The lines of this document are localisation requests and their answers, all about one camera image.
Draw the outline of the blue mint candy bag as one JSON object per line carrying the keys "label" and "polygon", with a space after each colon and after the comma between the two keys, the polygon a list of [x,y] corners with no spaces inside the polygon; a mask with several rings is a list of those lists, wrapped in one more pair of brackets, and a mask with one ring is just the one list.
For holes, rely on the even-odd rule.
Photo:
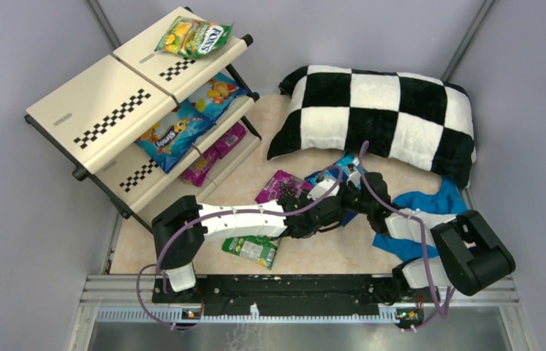
{"label": "blue mint candy bag", "polygon": [[345,167],[348,164],[354,164],[357,166],[358,169],[360,168],[359,159],[354,154],[346,153],[343,157],[335,162],[335,166],[329,166],[329,168],[327,168],[326,170],[316,171],[311,175],[306,176],[304,180],[311,185],[316,185],[316,183],[321,181],[323,178],[331,178],[336,180],[339,172],[342,172],[342,182],[346,183]]}

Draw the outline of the purple grape candy bag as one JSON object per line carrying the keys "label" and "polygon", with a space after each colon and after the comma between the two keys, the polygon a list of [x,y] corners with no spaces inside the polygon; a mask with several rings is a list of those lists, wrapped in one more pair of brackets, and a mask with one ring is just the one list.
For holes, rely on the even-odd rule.
{"label": "purple grape candy bag", "polygon": [[200,154],[198,159],[182,173],[181,179],[195,187],[201,187],[218,159],[218,151],[214,146],[211,146]]}
{"label": "purple grape candy bag", "polygon": [[241,123],[236,123],[230,127],[214,144],[213,148],[220,159],[227,156],[239,142],[245,137],[246,128]]}
{"label": "purple grape candy bag", "polygon": [[255,197],[255,202],[266,203],[287,197],[299,198],[301,195],[308,194],[313,188],[311,183],[302,178],[283,170],[277,170]]}

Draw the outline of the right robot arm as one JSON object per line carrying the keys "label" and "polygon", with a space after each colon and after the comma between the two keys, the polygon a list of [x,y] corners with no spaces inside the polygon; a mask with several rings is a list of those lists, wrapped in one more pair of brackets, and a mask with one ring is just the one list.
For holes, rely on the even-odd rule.
{"label": "right robot arm", "polygon": [[398,268],[406,286],[451,287],[473,296],[510,275],[517,263],[482,214],[431,214],[391,203],[380,173],[351,173],[341,187],[345,206],[364,214],[371,228],[390,241],[418,245]]}

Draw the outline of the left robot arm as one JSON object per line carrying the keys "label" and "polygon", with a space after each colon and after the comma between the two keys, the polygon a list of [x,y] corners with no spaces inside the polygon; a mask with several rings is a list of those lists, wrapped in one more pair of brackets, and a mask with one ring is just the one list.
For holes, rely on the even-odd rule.
{"label": "left robot arm", "polygon": [[152,221],[155,272],[174,292],[196,285],[193,259],[206,241],[247,235],[308,238],[341,222],[349,204],[343,195],[271,200],[253,205],[207,205],[185,195]]}

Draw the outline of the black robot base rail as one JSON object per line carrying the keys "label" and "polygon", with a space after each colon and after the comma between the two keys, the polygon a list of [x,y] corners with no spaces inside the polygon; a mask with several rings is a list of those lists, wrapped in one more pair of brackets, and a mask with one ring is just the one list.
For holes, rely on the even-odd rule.
{"label": "black robot base rail", "polygon": [[193,303],[205,317],[380,317],[395,303],[409,312],[430,303],[429,288],[412,289],[398,276],[370,274],[198,276],[193,288],[175,292],[156,279],[153,303]]}

